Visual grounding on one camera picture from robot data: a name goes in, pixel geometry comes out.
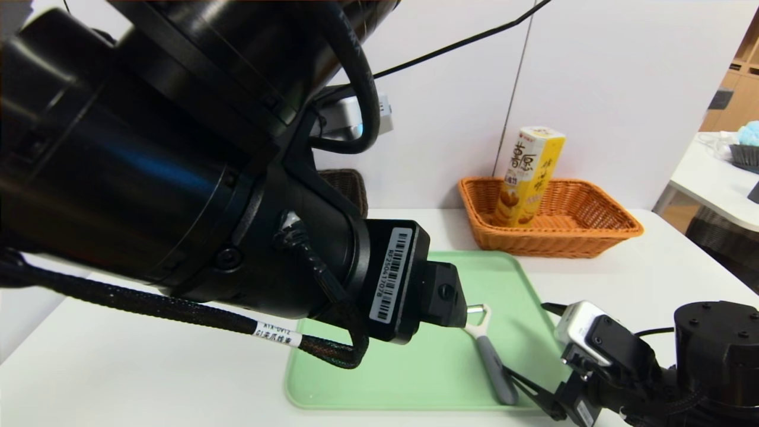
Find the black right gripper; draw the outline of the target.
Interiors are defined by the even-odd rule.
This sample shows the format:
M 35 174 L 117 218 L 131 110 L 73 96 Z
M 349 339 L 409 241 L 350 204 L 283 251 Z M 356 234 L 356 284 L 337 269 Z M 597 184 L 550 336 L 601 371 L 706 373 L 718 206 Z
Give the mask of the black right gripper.
M 558 317 L 564 316 L 567 309 L 567 305 L 553 302 L 541 303 L 540 307 Z M 594 426 L 602 410 L 619 413 L 624 405 L 634 400 L 634 392 L 621 386 L 612 375 L 611 367 L 591 361 L 562 363 L 572 372 L 559 384 L 555 394 L 505 365 L 502 373 L 551 419 L 562 421 L 569 418 L 577 426 Z

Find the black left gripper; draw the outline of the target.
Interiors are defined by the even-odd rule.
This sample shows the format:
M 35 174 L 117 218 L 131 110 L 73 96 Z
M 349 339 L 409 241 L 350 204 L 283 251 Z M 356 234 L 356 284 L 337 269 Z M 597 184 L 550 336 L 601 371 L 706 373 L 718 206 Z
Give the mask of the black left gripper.
M 409 219 L 369 219 L 312 160 L 268 167 L 267 214 L 272 316 L 337 325 L 343 305 L 369 337 L 393 343 L 409 342 L 421 322 L 465 326 L 458 269 L 428 260 L 428 233 Z

